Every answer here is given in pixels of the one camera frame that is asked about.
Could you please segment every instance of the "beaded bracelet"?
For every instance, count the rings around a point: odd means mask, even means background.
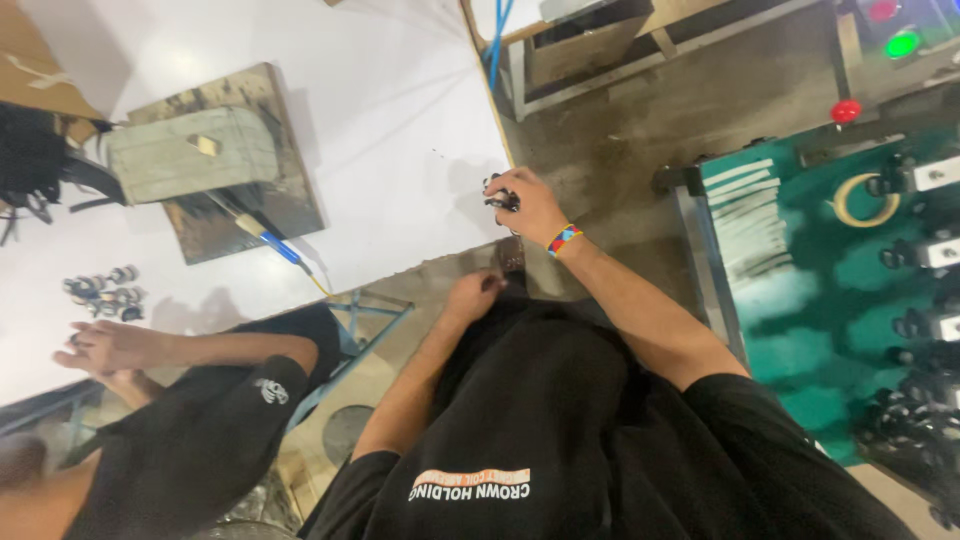
[[[557,233],[557,235],[553,237],[553,240],[547,244],[546,253],[556,257],[560,250],[564,248],[566,242],[570,241],[570,238],[583,233],[583,231],[577,229],[572,223],[567,224],[567,226]]]

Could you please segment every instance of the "red button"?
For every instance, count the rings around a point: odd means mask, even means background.
[[[860,102],[855,99],[845,99],[838,101],[833,109],[830,109],[830,118],[833,118],[833,121],[837,124],[846,124],[853,122],[862,110]]]
[[[867,15],[874,22],[887,22],[900,11],[900,2],[897,0],[877,0],[867,10]]]

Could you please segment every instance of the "white table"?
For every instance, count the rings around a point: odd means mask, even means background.
[[[510,167],[457,0],[22,0],[63,69],[112,120],[261,61],[277,65],[326,229],[291,243],[347,291],[509,232],[482,180]],[[85,378],[50,354],[88,320],[64,278],[136,265],[145,321],[206,333],[319,299],[257,248],[187,267],[160,205],[19,225],[0,248],[0,405]]]

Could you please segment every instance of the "blue table frame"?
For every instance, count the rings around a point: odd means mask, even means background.
[[[348,328],[344,328],[344,325],[337,321],[337,326],[340,334],[340,351],[344,354],[344,359],[340,361],[340,364],[333,370],[330,374],[330,379],[317,387],[316,390],[311,392],[308,396],[303,398],[300,401],[300,404],[297,405],[297,410],[294,411],[292,417],[290,417],[290,422],[287,424],[286,432],[290,432],[293,428],[299,424],[303,418],[317,406],[317,404],[326,397],[327,394],[333,390],[333,387],[340,383],[341,380],[345,379],[347,375],[353,368],[360,364],[364,358],[369,355],[377,345],[383,341],[387,335],[390,334],[396,328],[396,325],[410,314],[414,310],[416,305],[413,302],[401,302],[393,299],[384,299],[398,306],[403,306],[402,309],[384,309],[382,307],[365,307],[360,306],[360,297],[361,291],[353,291],[353,296],[351,298],[350,304],[336,304],[336,303],[327,303],[327,307],[331,310],[336,309],[339,311],[346,311],[350,314],[350,320]],[[378,333],[370,341],[360,338],[356,338],[356,328],[357,328],[357,318],[361,313],[372,313],[377,315],[388,315],[393,317],[393,320],[387,323],[387,326],[384,327],[380,333]]]

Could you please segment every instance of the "white logo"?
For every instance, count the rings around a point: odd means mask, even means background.
[[[260,393],[263,394],[263,401],[271,404],[276,400],[277,403],[283,405],[287,403],[287,400],[290,399],[290,396],[287,395],[287,390],[279,382],[274,382],[272,380],[266,379],[257,379],[253,383],[253,386],[260,387]]]

